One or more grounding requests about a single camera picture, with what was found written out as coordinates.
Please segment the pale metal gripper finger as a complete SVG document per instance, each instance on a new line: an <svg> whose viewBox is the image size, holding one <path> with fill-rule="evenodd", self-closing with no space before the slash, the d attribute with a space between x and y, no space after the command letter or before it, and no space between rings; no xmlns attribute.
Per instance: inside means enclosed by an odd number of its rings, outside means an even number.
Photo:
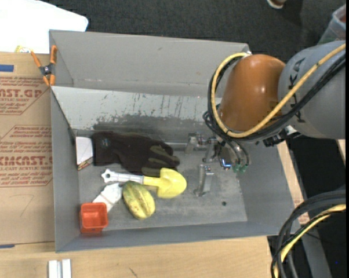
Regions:
<svg viewBox="0 0 349 278"><path fill-rule="evenodd" d="M206 193L210 192L212 187L212 181L214 177L214 172L208 164L200 164L198 167L198 177L199 184L194 190L194 194L197 197L204 196Z"/></svg>
<svg viewBox="0 0 349 278"><path fill-rule="evenodd" d="M188 141L185 147L185 154L190 154L193 151L204 150L205 139L201 133L189 133Z"/></svg>

